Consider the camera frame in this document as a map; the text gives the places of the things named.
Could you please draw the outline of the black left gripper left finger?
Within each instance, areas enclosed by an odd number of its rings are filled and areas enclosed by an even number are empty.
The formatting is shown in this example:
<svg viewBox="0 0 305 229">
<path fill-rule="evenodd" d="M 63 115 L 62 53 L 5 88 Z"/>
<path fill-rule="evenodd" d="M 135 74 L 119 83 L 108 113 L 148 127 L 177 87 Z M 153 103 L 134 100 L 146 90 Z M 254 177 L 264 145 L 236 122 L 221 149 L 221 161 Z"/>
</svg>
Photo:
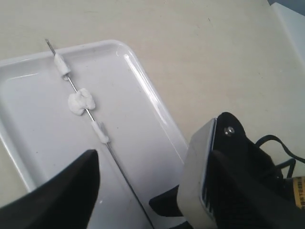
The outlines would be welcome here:
<svg viewBox="0 0 305 229">
<path fill-rule="evenodd" d="M 33 192 L 1 207 L 2 229 L 85 229 L 98 197 L 98 153 L 87 150 Z"/>
</svg>

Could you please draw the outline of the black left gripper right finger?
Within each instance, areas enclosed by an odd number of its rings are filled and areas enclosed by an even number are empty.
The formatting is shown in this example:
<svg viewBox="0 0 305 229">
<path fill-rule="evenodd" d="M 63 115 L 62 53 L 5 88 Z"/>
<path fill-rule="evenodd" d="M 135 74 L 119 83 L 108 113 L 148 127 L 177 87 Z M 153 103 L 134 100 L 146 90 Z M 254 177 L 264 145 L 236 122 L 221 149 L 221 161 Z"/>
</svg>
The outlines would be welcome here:
<svg viewBox="0 0 305 229">
<path fill-rule="evenodd" d="M 177 204 L 178 188 L 179 185 L 149 200 L 149 206 L 157 215 L 163 217 L 183 216 Z"/>
</svg>

